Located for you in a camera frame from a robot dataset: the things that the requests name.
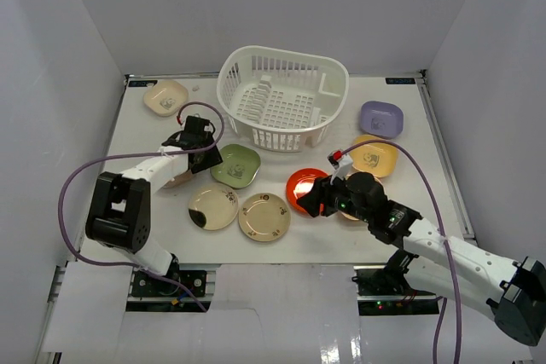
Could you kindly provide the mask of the brown square panda plate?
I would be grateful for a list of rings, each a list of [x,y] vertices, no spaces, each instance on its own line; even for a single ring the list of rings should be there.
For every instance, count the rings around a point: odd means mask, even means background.
[[[169,182],[167,182],[163,186],[163,188],[170,189],[170,188],[178,187],[190,181],[192,178],[193,178],[193,173],[190,170],[187,170],[186,172],[173,177]]]

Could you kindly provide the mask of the orange round plate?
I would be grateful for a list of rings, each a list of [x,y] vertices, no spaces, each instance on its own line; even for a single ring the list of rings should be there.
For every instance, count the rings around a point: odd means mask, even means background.
[[[308,217],[305,209],[297,204],[297,199],[310,192],[318,177],[326,177],[327,175],[325,171],[317,168],[303,168],[295,171],[286,182],[285,194],[288,203],[297,212]]]

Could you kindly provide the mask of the green square panda plate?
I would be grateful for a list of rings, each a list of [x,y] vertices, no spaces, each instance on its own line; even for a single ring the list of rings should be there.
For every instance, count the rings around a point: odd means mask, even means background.
[[[258,153],[239,144],[226,145],[219,152],[223,162],[210,169],[212,178],[235,189],[248,187],[261,166]]]

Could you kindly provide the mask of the cream square panda plate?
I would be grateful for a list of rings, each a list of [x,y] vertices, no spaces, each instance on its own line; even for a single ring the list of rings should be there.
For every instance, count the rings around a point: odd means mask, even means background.
[[[189,91],[179,82],[164,79],[149,88],[143,96],[144,105],[155,115],[169,117],[176,114],[189,98]]]

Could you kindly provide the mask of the yellow square panda plate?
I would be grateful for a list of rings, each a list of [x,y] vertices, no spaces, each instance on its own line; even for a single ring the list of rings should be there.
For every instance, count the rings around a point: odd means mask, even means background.
[[[378,136],[368,134],[356,137],[352,141],[352,146],[372,140],[377,142],[350,151],[352,166],[357,171],[368,172],[379,179],[390,176],[398,161],[398,150],[395,147],[383,143],[383,139]]]

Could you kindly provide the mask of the purple square panda plate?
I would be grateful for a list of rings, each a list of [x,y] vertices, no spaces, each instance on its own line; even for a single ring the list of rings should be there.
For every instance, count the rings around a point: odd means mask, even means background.
[[[359,125],[366,134],[391,140],[403,132],[404,113],[388,102],[367,101],[361,106]]]

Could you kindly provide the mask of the pale peach round plate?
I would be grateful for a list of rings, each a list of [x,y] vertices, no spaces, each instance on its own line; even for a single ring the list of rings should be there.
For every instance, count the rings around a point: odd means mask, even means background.
[[[349,213],[341,212],[341,215],[343,217],[345,217],[346,219],[350,220],[350,221],[360,221],[361,222],[361,220],[359,218],[354,217],[354,216],[350,215]]]

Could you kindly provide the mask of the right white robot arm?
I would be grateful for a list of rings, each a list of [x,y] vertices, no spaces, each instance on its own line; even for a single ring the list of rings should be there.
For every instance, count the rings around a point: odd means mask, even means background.
[[[391,292],[403,295],[413,288],[460,301],[513,340],[539,344],[545,333],[545,266],[537,259],[518,262],[443,236],[419,212],[388,199],[369,173],[317,178],[297,203],[311,217],[340,211],[362,220],[377,240],[396,246],[401,264],[385,273]]]

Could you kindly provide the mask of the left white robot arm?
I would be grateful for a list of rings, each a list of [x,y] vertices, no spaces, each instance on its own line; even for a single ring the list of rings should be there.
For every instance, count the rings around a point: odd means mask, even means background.
[[[151,199],[177,177],[223,162],[213,145],[214,131],[210,120],[188,116],[183,128],[162,142],[156,156],[121,173],[104,171],[96,181],[86,237],[152,273],[151,285],[163,295],[178,289],[181,276],[176,256],[151,236]]]

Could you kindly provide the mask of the cream round plate black mark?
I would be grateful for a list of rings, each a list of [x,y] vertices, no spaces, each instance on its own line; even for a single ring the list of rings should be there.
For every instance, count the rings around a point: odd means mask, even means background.
[[[227,228],[239,211],[235,190],[220,183],[198,188],[188,204],[189,217],[199,228],[218,231]]]

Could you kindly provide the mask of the cream round floral plate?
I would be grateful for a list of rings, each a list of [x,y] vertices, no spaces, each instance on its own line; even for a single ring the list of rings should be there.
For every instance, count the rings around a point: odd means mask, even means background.
[[[270,243],[288,232],[291,212],[287,203],[275,194],[254,194],[242,204],[238,223],[248,239]]]

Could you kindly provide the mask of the white plastic dish basket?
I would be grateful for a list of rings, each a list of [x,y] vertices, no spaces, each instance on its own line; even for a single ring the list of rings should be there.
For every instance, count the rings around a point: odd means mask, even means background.
[[[234,51],[217,81],[231,129],[255,147],[281,153],[321,143],[348,91],[348,71],[337,60],[256,45]]]

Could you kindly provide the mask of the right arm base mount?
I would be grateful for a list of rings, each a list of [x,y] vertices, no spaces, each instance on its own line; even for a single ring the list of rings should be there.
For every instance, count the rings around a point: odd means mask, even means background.
[[[431,292],[415,290],[406,280],[408,252],[396,251],[385,264],[356,266],[351,280],[357,287],[361,317],[437,315],[439,300]]]

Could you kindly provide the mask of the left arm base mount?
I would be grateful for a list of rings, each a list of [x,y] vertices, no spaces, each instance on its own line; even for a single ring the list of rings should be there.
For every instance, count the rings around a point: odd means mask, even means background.
[[[206,295],[207,272],[205,270],[179,270],[171,280],[176,280],[187,287],[194,296]],[[184,294],[180,287],[157,280],[142,271],[133,275],[129,295],[134,298],[174,298]]]

